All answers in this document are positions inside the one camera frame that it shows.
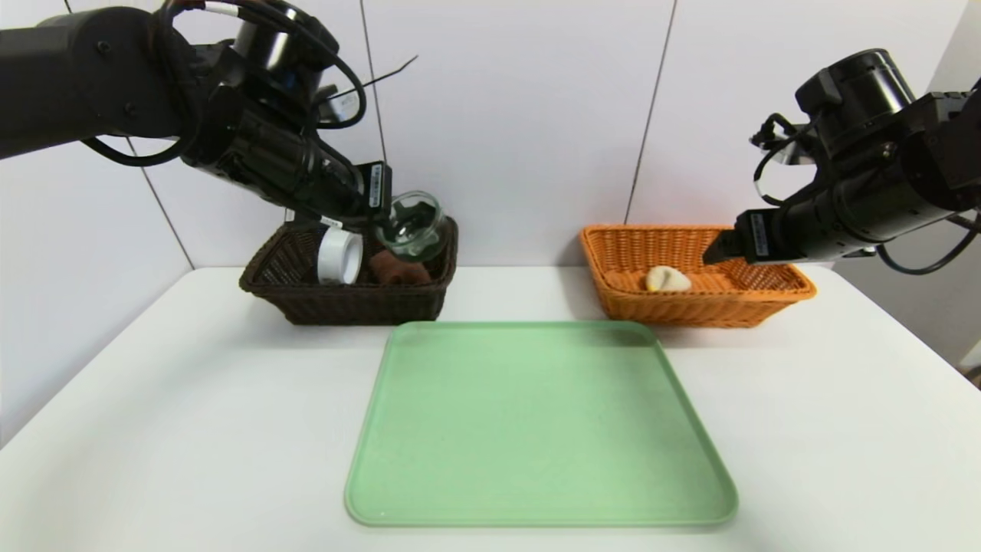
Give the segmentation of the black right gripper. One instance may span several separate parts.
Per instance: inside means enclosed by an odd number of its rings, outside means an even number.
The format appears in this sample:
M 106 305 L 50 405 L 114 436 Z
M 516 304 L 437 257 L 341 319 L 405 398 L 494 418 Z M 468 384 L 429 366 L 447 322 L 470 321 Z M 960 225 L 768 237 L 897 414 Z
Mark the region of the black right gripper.
M 705 248 L 704 265 L 746 259 L 750 265 L 824 263 L 834 258 L 836 193 L 821 189 L 796 193 L 770 209 L 740 214 L 733 229 L 724 230 Z

